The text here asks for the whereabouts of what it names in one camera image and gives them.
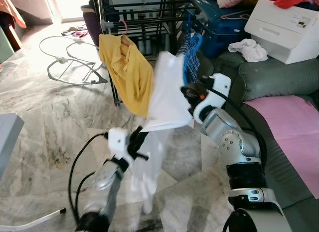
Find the white cloth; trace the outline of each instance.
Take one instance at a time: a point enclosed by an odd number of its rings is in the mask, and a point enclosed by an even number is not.
[[[173,128],[188,125],[192,116],[188,101],[180,91],[183,81],[184,56],[161,52],[155,66],[154,86],[149,102],[149,112],[143,131],[148,131],[139,152],[149,160],[137,158],[133,165],[131,190],[143,198],[143,211],[148,214],[153,208],[153,196],[158,185],[158,176],[165,156],[165,145]]]
[[[248,62],[266,61],[267,51],[253,39],[244,39],[228,46],[230,52],[240,52]]]

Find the yellow shirt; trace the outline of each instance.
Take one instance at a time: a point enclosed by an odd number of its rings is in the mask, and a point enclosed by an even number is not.
[[[113,83],[125,106],[135,115],[147,117],[153,88],[153,69],[136,45],[124,36],[100,35],[100,60],[109,70]]]

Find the clothes drying rack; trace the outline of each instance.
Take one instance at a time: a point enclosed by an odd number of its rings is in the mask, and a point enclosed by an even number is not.
[[[183,13],[177,13],[195,9],[190,2],[191,0],[96,0],[95,8],[99,12],[97,14],[103,34],[122,35],[127,26],[126,36],[135,41],[140,52],[151,61],[149,56],[157,56],[163,36],[165,50],[174,55],[177,53],[176,23],[189,20]],[[192,16],[190,19],[195,20],[198,17]],[[156,42],[155,53],[151,39]],[[110,84],[114,104],[118,106],[121,100],[111,77]]]

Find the pink mat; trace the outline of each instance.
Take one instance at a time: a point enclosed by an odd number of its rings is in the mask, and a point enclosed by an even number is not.
[[[278,145],[313,196],[318,199],[318,111],[297,96],[262,97],[245,103],[266,119]]]

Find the wall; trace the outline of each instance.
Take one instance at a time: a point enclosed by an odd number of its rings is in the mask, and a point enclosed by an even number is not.
[[[11,0],[11,2],[28,26],[52,24],[51,11],[46,0]]]

